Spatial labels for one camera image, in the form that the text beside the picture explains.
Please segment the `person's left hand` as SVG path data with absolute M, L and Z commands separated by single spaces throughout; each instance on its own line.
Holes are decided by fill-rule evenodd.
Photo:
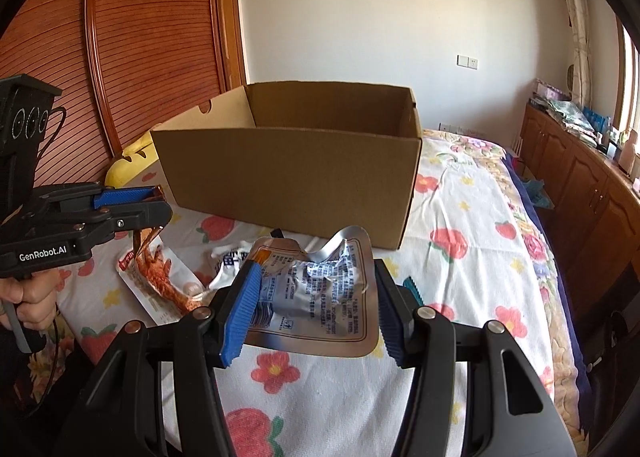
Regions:
M 47 269 L 24 281 L 2 278 L 0 295 L 2 300 L 16 304 L 16 316 L 26 329 L 43 331 L 55 318 L 56 295 L 61 284 L 60 272 Z

